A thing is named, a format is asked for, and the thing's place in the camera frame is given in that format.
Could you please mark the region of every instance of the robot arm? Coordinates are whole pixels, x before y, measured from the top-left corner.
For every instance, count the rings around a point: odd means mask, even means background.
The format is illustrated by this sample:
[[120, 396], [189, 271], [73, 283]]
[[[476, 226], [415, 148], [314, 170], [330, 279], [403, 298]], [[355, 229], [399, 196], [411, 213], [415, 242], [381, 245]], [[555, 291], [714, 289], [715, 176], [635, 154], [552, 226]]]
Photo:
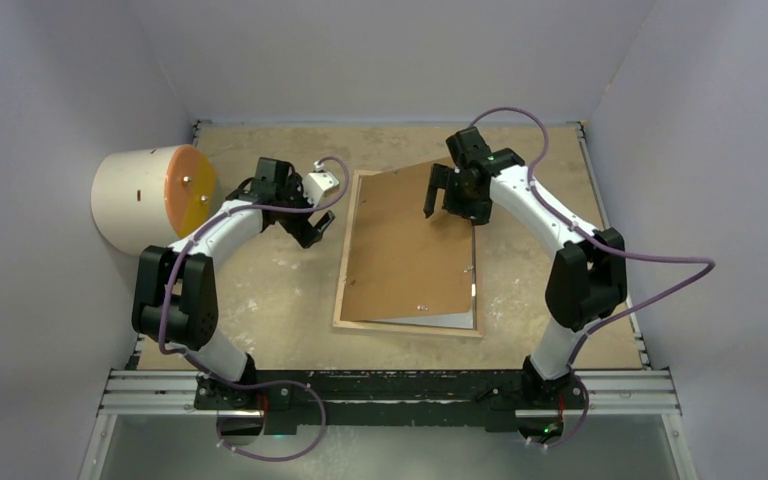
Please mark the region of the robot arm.
[[523, 365], [526, 385], [538, 395], [551, 393], [569, 381], [569, 359], [587, 328], [625, 301], [625, 259], [601, 252], [561, 224], [531, 189], [540, 189], [555, 209], [602, 243], [624, 249], [622, 236], [614, 229], [600, 231], [536, 181], [529, 184], [525, 161], [510, 149], [492, 152], [475, 127], [457, 132], [446, 145], [455, 168], [433, 166], [426, 217], [434, 211], [438, 189], [444, 190], [443, 209], [470, 219], [473, 225], [486, 224], [493, 203], [498, 203], [554, 256], [545, 296], [551, 318], [540, 344]]
[[140, 255], [134, 329], [158, 340], [164, 288], [173, 264], [187, 250], [178, 271], [180, 291], [173, 291], [167, 312], [166, 339], [171, 348], [186, 352], [222, 378], [240, 381], [253, 360], [216, 328], [215, 271], [273, 223], [281, 224], [302, 248], [317, 243], [334, 220], [331, 211], [311, 225], [311, 212], [275, 211], [275, 207], [311, 209], [338, 187], [337, 178], [320, 166], [302, 177], [288, 162], [259, 159], [255, 176], [231, 192], [202, 227], [168, 247], [148, 247]]

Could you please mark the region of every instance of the wooden table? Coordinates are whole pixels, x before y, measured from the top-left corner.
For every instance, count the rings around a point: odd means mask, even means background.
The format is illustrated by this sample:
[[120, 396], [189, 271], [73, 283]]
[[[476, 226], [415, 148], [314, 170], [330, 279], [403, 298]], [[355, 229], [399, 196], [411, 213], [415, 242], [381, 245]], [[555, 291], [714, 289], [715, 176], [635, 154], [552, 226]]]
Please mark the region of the wooden table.
[[[223, 195], [254, 173], [258, 157], [293, 162], [300, 172], [325, 155], [352, 169], [385, 171], [447, 154], [444, 141], [458, 127], [205, 126], [198, 147], [216, 167]], [[541, 147], [528, 127], [482, 127], [491, 148], [510, 147], [530, 159]], [[548, 157], [537, 176], [582, 218], [601, 225], [593, 188], [573, 127], [551, 129]], [[337, 220], [319, 244], [302, 250], [280, 226], [241, 248], [217, 274], [220, 326], [234, 343], [268, 369], [519, 368], [548, 321], [543, 301], [551, 261], [529, 231], [501, 208], [477, 229], [481, 271], [481, 339], [389, 333], [347, 333], [331, 328], [348, 201], [333, 208]], [[580, 368], [640, 368], [630, 323], [600, 330], [582, 350]], [[189, 369], [162, 357], [148, 341], [140, 369]]]

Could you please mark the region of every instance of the cylindrical container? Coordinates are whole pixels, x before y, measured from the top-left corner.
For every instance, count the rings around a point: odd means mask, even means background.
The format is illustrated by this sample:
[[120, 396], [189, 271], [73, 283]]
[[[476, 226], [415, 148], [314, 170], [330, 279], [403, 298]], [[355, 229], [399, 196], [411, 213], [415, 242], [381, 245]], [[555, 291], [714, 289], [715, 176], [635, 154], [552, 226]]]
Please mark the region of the cylindrical container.
[[192, 233], [218, 194], [216, 171], [192, 145], [114, 153], [95, 174], [92, 214], [107, 241], [139, 255]]

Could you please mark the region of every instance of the brown board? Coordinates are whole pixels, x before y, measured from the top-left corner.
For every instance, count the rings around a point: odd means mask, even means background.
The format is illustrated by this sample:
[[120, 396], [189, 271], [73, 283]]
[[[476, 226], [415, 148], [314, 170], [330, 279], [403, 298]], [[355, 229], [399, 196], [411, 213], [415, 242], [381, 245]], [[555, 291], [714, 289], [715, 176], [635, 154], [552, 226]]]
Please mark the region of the brown board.
[[359, 177], [340, 321], [473, 308], [472, 225], [442, 211], [442, 192], [438, 211], [422, 212], [432, 163]]

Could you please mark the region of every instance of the wall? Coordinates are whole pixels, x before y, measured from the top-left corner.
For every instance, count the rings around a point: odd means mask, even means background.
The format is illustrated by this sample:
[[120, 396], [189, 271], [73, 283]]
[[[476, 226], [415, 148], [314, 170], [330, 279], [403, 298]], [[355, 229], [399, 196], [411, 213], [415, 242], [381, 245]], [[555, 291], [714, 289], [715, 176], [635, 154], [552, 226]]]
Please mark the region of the wall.
[[[768, 478], [768, 2], [658, 0], [589, 130], [629, 248], [719, 263], [640, 314], [700, 476]], [[632, 294], [687, 272], [635, 265]]]
[[587, 118], [653, 0], [131, 3], [195, 118], [401, 122]]
[[123, 1], [0, 1], [0, 478], [75, 478], [124, 364], [135, 262], [95, 229], [105, 155], [188, 119]]

